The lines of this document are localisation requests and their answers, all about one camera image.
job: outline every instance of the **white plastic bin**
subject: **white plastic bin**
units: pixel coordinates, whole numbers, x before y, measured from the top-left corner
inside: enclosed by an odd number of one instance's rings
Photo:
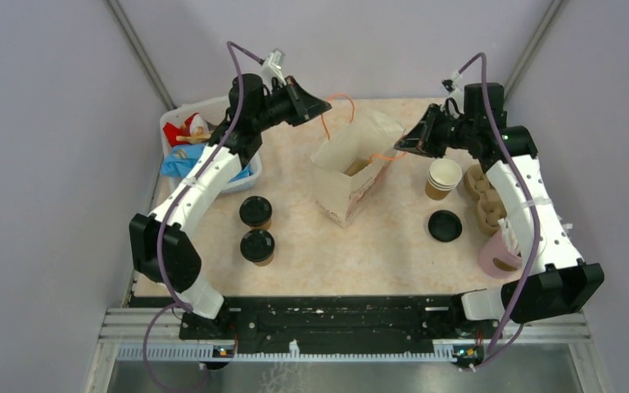
[[[174,111],[169,111],[161,117],[161,143],[163,147],[163,157],[167,157],[172,151],[172,147],[167,142],[163,127],[166,123],[170,123],[175,127],[179,127],[184,124],[184,121],[194,113],[199,113],[202,119],[207,122],[218,125],[225,117],[225,110],[230,106],[228,96],[211,98],[210,100],[198,102],[196,104],[182,105]],[[259,152],[255,153],[250,161],[250,168],[252,174],[246,178],[241,178],[230,182],[225,185],[221,194],[227,194],[230,192],[244,191],[254,187],[257,178],[261,175],[261,159],[259,158]],[[170,190],[174,190],[182,181],[181,178],[166,177],[170,181]]]

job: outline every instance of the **gray floor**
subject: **gray floor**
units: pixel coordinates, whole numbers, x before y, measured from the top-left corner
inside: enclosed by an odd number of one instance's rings
[[[451,364],[230,364],[202,375],[198,364],[158,362],[158,378],[176,389],[206,383],[197,392],[581,392],[567,346],[515,346],[489,368],[458,373]],[[119,362],[108,393],[152,393],[142,362]]]

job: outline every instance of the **metal pole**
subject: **metal pole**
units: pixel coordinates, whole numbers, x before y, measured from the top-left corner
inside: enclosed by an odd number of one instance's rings
[[[109,8],[110,13],[115,17],[115,21],[121,28],[122,34],[124,34],[126,42],[129,44],[129,47],[131,47],[131,51],[136,57],[136,60],[138,60],[141,68],[143,68],[143,72],[148,77],[148,82],[151,83],[153,90],[155,90],[157,96],[163,102],[163,105],[165,105],[165,109],[167,109],[168,111],[172,111],[177,106],[172,101],[172,97],[170,97],[170,94],[163,84],[162,79],[158,74],[158,71],[156,70],[156,67],[151,61],[151,58],[146,53],[146,49],[143,48],[141,40],[138,39],[136,31],[133,29],[129,18],[124,12],[124,8],[122,8],[118,0],[104,0],[104,2]]]
[[[541,43],[544,41],[549,28],[553,25],[555,17],[564,9],[568,1],[569,0],[553,0],[549,5],[549,9],[546,10],[543,19],[541,19],[541,23],[539,23],[538,27],[536,27],[536,31],[532,35],[532,38],[529,40],[527,46],[524,48],[522,55],[517,61],[517,65],[512,70],[512,73],[508,78],[508,82],[505,84],[506,102],[509,100],[512,91],[517,86],[517,83],[519,83],[519,80],[522,78],[525,69],[529,66],[529,64],[531,64],[534,55],[536,55],[539,47],[541,47]]]

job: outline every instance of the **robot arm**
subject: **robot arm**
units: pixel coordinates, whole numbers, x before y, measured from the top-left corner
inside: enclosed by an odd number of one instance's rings
[[[297,126],[331,109],[327,102],[302,89],[292,76],[283,77],[280,70],[282,59],[283,54],[277,49],[262,65],[261,74],[271,81],[270,90],[259,75],[242,76],[242,112],[234,130],[219,147],[238,106],[238,80],[233,80],[225,118],[211,134],[208,146],[192,171],[148,216],[136,214],[129,224],[134,268],[152,281],[164,283],[157,255],[157,245],[161,242],[168,281],[178,298],[190,304],[192,312],[203,318],[216,318],[224,307],[224,298],[200,275],[201,257],[187,233],[193,233],[230,179],[249,165],[261,146],[263,131],[283,121]],[[199,169],[214,153],[210,167],[197,178]],[[167,226],[162,239],[159,239],[161,221],[165,218]]]
[[[467,150],[478,159],[505,205],[509,225],[525,257],[530,253],[534,238],[529,209],[534,205],[541,221],[541,238],[534,265],[510,318],[516,323],[526,323],[577,312],[604,281],[600,265],[585,264],[563,231],[541,177],[532,137],[523,126],[507,127],[503,87],[488,84],[491,109],[503,142],[529,187],[532,201],[526,201],[500,152],[486,118],[481,84],[469,84],[462,90],[456,85],[457,80],[453,77],[443,84],[450,91],[450,97],[462,103],[464,113],[455,113],[448,105],[449,98],[443,106],[430,105],[421,121],[395,148],[420,156],[442,157],[446,148],[451,147]],[[454,296],[452,311],[456,323],[500,319],[517,282]]]

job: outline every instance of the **black lid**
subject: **black lid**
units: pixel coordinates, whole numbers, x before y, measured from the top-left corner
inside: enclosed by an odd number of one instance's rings
[[[262,196],[250,196],[240,206],[240,219],[250,227],[259,227],[271,219],[271,204]]]
[[[462,234],[462,222],[449,210],[438,210],[428,220],[428,231],[440,242],[451,242]]]
[[[276,241],[271,233],[264,229],[252,229],[242,237],[240,252],[246,260],[254,263],[264,262],[276,248]]]

